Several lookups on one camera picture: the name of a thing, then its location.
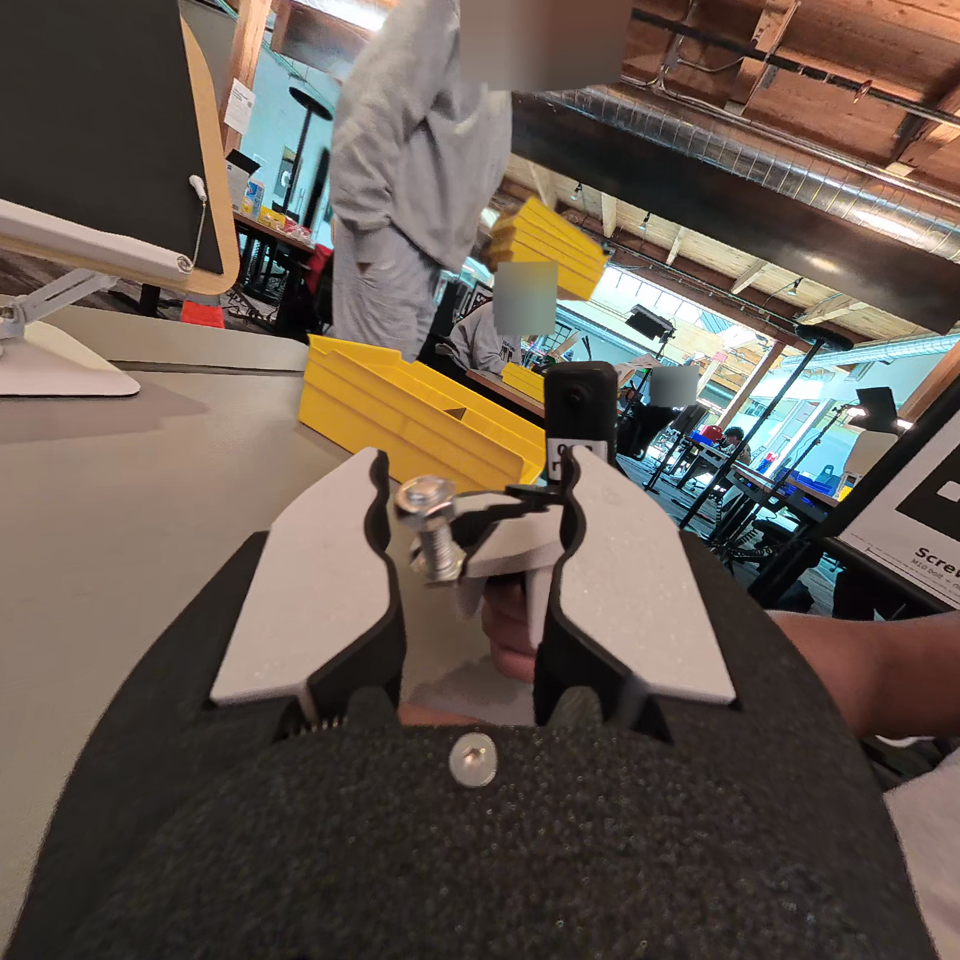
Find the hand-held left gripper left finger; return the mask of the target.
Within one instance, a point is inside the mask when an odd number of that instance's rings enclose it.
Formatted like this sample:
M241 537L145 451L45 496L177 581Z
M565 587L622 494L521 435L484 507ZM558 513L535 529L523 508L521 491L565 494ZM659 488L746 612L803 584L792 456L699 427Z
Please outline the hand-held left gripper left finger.
M217 707L293 698L323 725L354 692L399 701L405 626L387 455L361 450L272 523L210 689Z

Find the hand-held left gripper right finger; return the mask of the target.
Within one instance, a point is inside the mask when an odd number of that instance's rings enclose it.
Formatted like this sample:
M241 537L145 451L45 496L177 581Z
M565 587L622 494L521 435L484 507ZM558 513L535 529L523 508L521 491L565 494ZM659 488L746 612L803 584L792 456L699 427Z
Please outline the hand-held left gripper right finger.
M534 583L534 721L592 690L602 719L652 727L662 698L738 700L680 532L647 493L572 446L561 454L560 555Z

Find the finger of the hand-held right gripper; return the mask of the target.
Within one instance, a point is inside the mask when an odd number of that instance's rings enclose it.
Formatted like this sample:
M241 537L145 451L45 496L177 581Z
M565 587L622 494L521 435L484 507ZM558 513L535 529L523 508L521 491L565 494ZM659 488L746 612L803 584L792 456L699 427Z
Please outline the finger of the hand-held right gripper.
M553 570L563 555L560 529L563 506L558 501L521 501L510 510L515 519L506 519L497 531L507 530L508 554L519 560L525 577L528 617L532 643L543 640Z
M458 619L476 616L490 579L522 570L517 557L508 554L509 532L498 532L498 524L514 520L510 511L521 507L520 498L505 493L469 493L455 498L452 538L462 559L452 604Z

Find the steel hex bolt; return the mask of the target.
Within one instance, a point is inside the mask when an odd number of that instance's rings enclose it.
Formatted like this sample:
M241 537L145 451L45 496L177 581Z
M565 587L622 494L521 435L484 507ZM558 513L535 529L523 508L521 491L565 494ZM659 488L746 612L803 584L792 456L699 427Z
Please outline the steel hex bolt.
M441 476L423 475L404 483L396 492L393 508L397 519L414 532L414 538L430 542L454 541L455 484Z

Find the steel hex nut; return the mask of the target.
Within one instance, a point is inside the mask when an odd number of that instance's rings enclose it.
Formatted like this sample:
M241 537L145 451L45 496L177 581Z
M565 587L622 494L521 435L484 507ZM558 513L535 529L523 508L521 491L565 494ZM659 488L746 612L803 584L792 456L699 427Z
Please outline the steel hex nut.
M455 540L429 543L416 537L409 551L410 568L430 584L447 584L462 574L466 553Z

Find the person's right forearm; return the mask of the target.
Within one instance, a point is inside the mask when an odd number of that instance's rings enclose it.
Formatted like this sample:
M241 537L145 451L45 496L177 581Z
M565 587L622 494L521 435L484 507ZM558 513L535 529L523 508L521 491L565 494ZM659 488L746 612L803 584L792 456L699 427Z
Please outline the person's right forearm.
M959 735L959 613L846 621L772 610L858 737Z

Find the person's right hand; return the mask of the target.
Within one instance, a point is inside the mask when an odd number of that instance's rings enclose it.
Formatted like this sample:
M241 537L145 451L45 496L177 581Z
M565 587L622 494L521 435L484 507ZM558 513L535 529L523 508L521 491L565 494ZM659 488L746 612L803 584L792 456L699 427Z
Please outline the person's right hand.
M501 575L486 581L480 608L482 631L497 671L531 685L537 647L532 643L525 577Z

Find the nested yellow bins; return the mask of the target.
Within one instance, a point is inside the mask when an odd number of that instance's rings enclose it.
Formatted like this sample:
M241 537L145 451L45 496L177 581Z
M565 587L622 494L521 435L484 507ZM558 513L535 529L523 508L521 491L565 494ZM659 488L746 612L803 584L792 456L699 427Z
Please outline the nested yellow bins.
M483 261L493 273L505 263L554 263L558 299L588 302L606 272L608 255L578 227L532 197L516 212L498 217Z

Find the framed right tag sign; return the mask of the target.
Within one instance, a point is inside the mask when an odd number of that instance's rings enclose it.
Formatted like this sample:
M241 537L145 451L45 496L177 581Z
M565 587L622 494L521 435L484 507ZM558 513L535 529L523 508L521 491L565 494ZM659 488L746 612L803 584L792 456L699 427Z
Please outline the framed right tag sign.
M936 610L959 606L959 393L955 381L823 527L844 559Z

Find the black studio light panel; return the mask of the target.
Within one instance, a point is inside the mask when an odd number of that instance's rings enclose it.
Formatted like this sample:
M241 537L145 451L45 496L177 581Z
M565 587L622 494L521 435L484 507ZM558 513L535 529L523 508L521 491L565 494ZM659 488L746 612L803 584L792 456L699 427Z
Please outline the black studio light panel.
M855 415L849 425L874 433L894 434L901 432L898 408L893 390L889 387L858 389Z

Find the white monitor stand base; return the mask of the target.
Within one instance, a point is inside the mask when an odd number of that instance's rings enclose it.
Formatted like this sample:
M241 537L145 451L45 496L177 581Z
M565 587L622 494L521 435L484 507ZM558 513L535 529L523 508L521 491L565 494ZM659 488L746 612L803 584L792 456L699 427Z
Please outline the white monitor stand base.
M9 399L127 399L139 382L45 323L84 297L111 290L117 277L76 269L1 307L1 397Z

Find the person's white shirt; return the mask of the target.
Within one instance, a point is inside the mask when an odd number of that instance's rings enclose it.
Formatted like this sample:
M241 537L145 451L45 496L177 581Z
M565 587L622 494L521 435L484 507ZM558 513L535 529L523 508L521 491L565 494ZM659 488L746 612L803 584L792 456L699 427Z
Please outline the person's white shirt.
M885 794L918 906L941 959L959 957L959 758Z

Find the black floor lamp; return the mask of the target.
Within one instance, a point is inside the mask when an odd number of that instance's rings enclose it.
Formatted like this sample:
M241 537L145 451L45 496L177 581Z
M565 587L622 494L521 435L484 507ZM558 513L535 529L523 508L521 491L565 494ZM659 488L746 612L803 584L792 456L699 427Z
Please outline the black floor lamp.
M302 161L304 157L304 150L306 146L306 139L308 136L309 128L314 117L318 117L322 121L332 120L331 110L319 102L316 98L312 97L305 90L291 86L289 88L289 93L294 99L294 102L299 104L304 109L304 118L299 132L299 138L297 145L294 151L294 161L290 173L290 179L287 185L286 193L283 201L283 211L285 214L289 214L291 210L291 203L294 196L294 191L297 184L297 179L299 177Z

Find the white wall poster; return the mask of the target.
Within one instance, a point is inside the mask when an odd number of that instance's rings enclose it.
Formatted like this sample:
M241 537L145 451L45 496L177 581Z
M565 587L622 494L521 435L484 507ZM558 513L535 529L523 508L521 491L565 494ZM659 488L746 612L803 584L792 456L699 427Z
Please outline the white wall poster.
M223 125L241 137L246 135L256 99L253 90L248 88L239 78L233 78L224 101Z

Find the monitor with wooden frame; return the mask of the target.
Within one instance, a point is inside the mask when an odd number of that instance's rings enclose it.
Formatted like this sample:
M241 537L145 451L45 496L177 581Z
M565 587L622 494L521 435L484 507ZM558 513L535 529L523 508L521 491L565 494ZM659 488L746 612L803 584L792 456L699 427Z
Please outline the monitor with wooden frame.
M3 251L233 286L217 95L178 2L2 2L1 68Z

